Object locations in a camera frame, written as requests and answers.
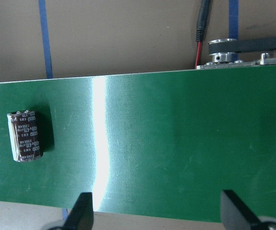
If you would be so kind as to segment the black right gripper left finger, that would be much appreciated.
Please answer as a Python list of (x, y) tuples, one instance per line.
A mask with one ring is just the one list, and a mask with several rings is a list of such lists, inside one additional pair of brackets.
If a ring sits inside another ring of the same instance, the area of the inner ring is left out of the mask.
[(91, 230), (94, 223), (93, 199), (91, 192), (80, 193), (63, 230)]

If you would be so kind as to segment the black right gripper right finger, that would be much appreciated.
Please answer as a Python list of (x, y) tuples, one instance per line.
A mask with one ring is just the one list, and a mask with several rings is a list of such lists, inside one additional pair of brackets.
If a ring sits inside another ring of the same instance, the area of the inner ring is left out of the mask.
[(220, 199), (220, 218), (225, 229), (267, 229), (267, 226), (258, 219), (233, 190), (223, 190)]

